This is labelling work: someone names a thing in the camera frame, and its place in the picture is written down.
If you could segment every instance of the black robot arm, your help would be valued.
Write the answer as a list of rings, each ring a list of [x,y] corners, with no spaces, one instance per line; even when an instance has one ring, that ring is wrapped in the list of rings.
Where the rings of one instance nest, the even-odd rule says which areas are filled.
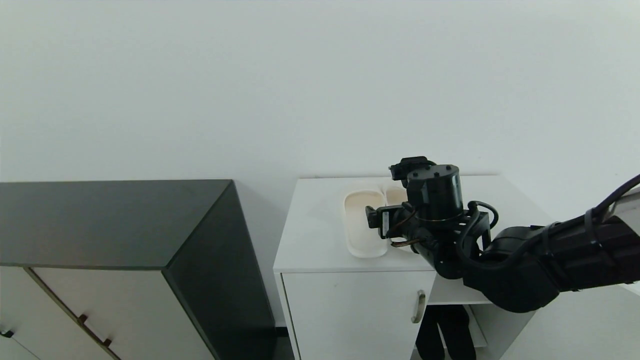
[[[463,207],[459,170],[425,157],[404,158],[390,168],[407,202],[365,209],[381,238],[404,238],[447,279],[463,279],[501,308],[524,313],[547,305],[562,291],[640,280],[640,236],[616,214],[616,203],[640,209],[636,176],[585,215],[549,225],[508,227],[492,239],[498,212],[470,201]],[[481,211],[485,208],[493,213]],[[640,211],[633,214],[640,218]]]

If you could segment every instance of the floor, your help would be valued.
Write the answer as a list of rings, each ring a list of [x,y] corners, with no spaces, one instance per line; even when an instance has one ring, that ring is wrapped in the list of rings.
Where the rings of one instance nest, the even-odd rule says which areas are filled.
[[[293,349],[289,338],[278,338],[273,360],[294,360]]]
[[[273,360],[294,360],[293,349],[291,348],[291,342],[289,341],[289,338],[278,338],[278,342],[276,343],[276,350],[273,355]],[[413,351],[410,360],[421,360],[420,355],[418,355],[417,351]],[[446,355],[445,360],[451,360],[448,354]]]

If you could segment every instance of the drawer handle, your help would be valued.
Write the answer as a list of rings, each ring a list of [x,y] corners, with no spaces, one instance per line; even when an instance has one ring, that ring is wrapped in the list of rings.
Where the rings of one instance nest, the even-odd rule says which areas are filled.
[[[78,316],[78,325],[80,325],[80,327],[82,328],[82,330],[84,330],[89,336],[91,336],[91,338],[93,338],[93,340],[95,340],[97,343],[100,343],[102,345],[104,345],[105,347],[109,347],[109,345],[111,345],[111,339],[106,339],[104,341],[100,341],[100,339],[98,338],[98,336],[96,334],[93,333],[93,331],[91,331],[91,329],[89,329],[86,326],[86,321],[87,321],[88,316],[86,316],[85,314],[82,314],[80,316]]]
[[[2,336],[4,338],[7,338],[7,339],[10,339],[13,336],[13,331],[11,331],[11,330],[6,331],[6,332],[0,331],[0,336]]]
[[[422,321],[422,317],[424,316],[424,308],[427,305],[427,295],[424,291],[418,291],[418,307],[415,311],[415,316],[411,317],[412,323],[420,323]]]

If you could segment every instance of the black cabinet top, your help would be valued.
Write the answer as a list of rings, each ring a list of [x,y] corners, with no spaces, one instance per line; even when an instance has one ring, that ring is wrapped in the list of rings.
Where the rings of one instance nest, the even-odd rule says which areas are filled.
[[[0,183],[0,265],[164,268],[230,183]]]

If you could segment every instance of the cabinet door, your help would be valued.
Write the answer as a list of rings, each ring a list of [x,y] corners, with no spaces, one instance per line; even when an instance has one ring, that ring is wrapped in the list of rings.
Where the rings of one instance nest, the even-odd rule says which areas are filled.
[[[282,274],[300,359],[409,359],[435,275]]]
[[[14,339],[0,338],[0,359],[2,360],[38,360],[31,352]]]
[[[0,322],[39,359],[111,360],[22,268],[0,268]]]
[[[123,360],[213,360],[160,271],[35,272],[76,316],[87,315],[87,327],[111,339]]]

